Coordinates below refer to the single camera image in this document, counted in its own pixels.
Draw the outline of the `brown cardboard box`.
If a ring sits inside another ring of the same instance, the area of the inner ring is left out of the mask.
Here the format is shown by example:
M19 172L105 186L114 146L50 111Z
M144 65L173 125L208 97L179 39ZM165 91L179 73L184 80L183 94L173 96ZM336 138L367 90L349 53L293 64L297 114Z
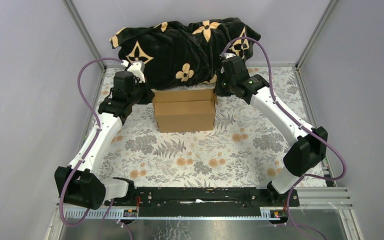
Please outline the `brown cardboard box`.
M213 89L156 91L154 118L161 133L212 131L217 96Z

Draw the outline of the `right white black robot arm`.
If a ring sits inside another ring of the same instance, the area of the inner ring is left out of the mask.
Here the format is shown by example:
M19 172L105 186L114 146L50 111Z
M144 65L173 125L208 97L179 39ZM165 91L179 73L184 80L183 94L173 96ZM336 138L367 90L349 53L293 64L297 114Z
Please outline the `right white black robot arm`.
M218 97L236 96L259 110L283 135L289 150L283 157L284 167L268 184L267 201L281 205L286 192L301 176L326 157L328 138L323 127L314 128L299 118L277 96L270 92L270 84L260 75L250 76L242 58L232 53L220 56L222 68L218 72L214 93Z

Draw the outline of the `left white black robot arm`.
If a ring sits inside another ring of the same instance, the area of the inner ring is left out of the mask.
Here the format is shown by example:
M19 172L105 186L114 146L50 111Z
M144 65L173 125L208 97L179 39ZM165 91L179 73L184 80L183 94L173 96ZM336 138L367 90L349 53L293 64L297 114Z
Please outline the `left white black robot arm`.
M96 210L112 199L124 206L134 202L134 182L120 177L100 180L100 166L133 106L149 104L153 97L142 70L115 73L113 87L100 103L97 121L80 151L67 167L59 166L54 173L63 203Z

